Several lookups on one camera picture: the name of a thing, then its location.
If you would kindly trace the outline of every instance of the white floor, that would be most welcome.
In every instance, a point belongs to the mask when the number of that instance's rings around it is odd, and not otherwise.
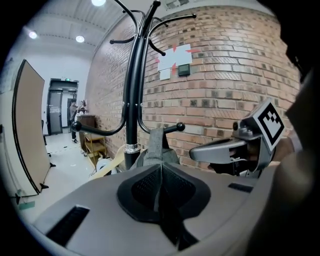
[[[46,137],[47,152],[51,153],[51,167],[45,179],[45,185],[39,195],[24,197],[26,202],[35,201],[35,207],[21,210],[26,221],[33,223],[49,206],[74,191],[89,180],[94,167],[88,157],[81,154],[80,143],[71,142],[70,133],[62,133]]]

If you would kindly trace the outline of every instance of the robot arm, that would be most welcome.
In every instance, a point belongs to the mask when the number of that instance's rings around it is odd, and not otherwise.
[[[267,98],[233,124],[232,137],[197,146],[189,154],[195,161],[210,163],[217,173],[236,176],[246,170],[255,173],[269,165],[284,132],[284,123]],[[257,149],[256,159],[250,158],[252,148]]]

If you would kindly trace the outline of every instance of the black rubber cover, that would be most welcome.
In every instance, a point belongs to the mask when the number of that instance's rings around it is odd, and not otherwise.
[[[66,246],[89,211],[89,209],[81,206],[73,207],[46,236],[57,244],[63,247]]]
[[[118,203],[126,213],[139,222],[160,225],[179,250],[198,242],[183,220],[198,216],[210,197],[206,183],[169,163],[150,165],[123,181],[117,190]]]

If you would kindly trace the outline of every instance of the wooden shelf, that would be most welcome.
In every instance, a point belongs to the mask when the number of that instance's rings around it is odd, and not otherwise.
[[[99,155],[95,155],[95,156],[92,156],[92,157],[89,157],[89,160],[91,162],[91,164],[93,165],[94,168],[96,168],[96,165],[95,165],[95,162],[97,163],[98,162],[98,159],[99,159]]]
[[[90,153],[105,151],[105,145],[103,145],[100,142],[94,142],[92,144],[90,142],[85,142],[85,146],[89,150]]]
[[[103,140],[105,138],[101,135],[87,133],[87,132],[84,134],[84,136],[88,141],[99,141],[99,140]]]

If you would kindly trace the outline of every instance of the gray fabric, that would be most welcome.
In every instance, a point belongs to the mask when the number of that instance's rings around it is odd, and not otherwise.
[[[180,164],[177,153],[173,149],[163,148],[163,139],[163,128],[152,129],[148,149],[139,155],[130,170],[142,166],[161,164],[162,162]]]
[[[148,151],[143,158],[143,166],[161,164],[162,155],[162,140],[164,137],[164,129],[157,128],[150,131]]]
[[[75,120],[76,113],[77,113],[77,107],[71,105],[69,110],[70,110],[70,121]]]

